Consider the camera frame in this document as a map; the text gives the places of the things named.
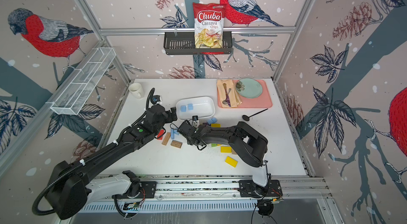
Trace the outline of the blue block pair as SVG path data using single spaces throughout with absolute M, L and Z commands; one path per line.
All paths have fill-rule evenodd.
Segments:
M 171 129 L 171 139 L 175 139 L 175 136 L 178 134 L 179 132 L 177 129 Z

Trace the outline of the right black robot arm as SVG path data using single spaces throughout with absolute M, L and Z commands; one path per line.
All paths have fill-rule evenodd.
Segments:
M 195 145 L 200 151 L 210 144 L 230 146 L 242 161 L 261 170 L 261 182 L 252 178 L 257 197 L 268 193 L 269 176 L 266 168 L 267 161 L 264 160 L 268 150 L 268 140 L 246 122 L 240 121 L 236 126 L 217 128 L 203 124 L 194 127 L 185 120 L 178 127 L 177 132 L 187 140 L 189 145 Z

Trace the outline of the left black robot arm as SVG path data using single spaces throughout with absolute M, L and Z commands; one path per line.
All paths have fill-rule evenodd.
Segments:
M 152 141 L 166 123 L 177 120 L 176 108 L 166 111 L 159 104 L 148 108 L 142 120 L 126 127 L 118 139 L 99 151 L 71 164 L 63 161 L 54 167 L 46 188 L 32 205 L 37 216 L 57 214 L 61 220 L 77 214 L 87 204 L 109 196 L 145 198 L 140 179 L 132 171 L 94 181 L 112 164 Z

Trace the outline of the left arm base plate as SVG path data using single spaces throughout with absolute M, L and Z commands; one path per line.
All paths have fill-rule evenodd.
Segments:
M 155 198 L 157 182 L 156 181 L 141 181 L 137 199 L 153 199 Z

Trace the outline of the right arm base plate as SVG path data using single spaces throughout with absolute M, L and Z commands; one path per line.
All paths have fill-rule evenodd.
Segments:
M 255 184 L 252 180 L 240 180 L 237 190 L 243 198 L 260 199 L 262 197 L 280 198 L 283 196 L 282 187 L 278 180 L 269 180 L 265 187 Z

